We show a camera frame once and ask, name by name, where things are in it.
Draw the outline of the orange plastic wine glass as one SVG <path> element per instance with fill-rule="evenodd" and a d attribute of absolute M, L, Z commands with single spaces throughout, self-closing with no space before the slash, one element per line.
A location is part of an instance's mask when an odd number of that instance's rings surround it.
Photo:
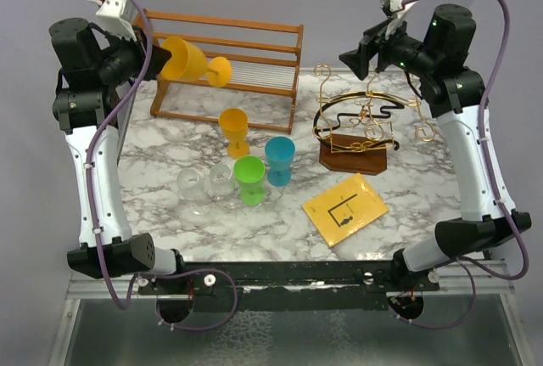
<path fill-rule="evenodd" d="M 249 143 L 246 141 L 249 121 L 245 112 L 238 108 L 224 110 L 219 116 L 219 125 L 228 141 L 227 153 L 233 159 L 249 154 Z"/>
<path fill-rule="evenodd" d="M 168 37 L 162 48 L 171 52 L 171 59 L 160 73 L 164 79 L 195 82 L 205 77 L 212 87 L 225 87 L 232 77 L 232 66 L 225 57 L 208 60 L 204 52 L 180 37 Z"/>

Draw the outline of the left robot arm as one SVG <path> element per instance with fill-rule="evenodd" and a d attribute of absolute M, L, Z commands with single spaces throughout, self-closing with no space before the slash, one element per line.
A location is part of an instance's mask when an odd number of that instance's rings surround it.
<path fill-rule="evenodd" d="M 133 234 L 120 195 L 117 89 L 137 82 L 147 39 L 140 28 L 132 40 L 103 31 L 109 45 L 101 48 L 100 31 L 82 18 L 61 20 L 48 29 L 61 64 L 53 116 L 72 155 L 81 208 L 79 246 L 68 252 L 67 262 L 94 279 L 104 271 L 111 277 L 158 274 L 160 286 L 175 294 L 188 281 L 180 254 L 156 247 L 150 234 Z"/>

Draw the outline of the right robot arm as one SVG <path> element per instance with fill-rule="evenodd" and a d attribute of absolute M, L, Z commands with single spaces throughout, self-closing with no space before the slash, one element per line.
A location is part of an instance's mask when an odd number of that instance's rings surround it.
<path fill-rule="evenodd" d="M 358 47 L 339 59 L 360 79 L 369 62 L 377 72 L 394 65 L 418 77 L 451 153 L 461 196 L 461 215 L 438 222 L 431 237 L 398 250 L 389 270 L 391 284 L 409 290 L 421 273 L 460 256 L 519 239 L 532 222 L 517 210 L 501 175 L 490 137 L 490 113 L 485 89 L 490 84 L 464 65 L 476 31 L 469 9 L 456 4 L 436 7 L 423 41 L 410 37 L 406 26 L 388 33 L 391 21 L 364 31 Z"/>

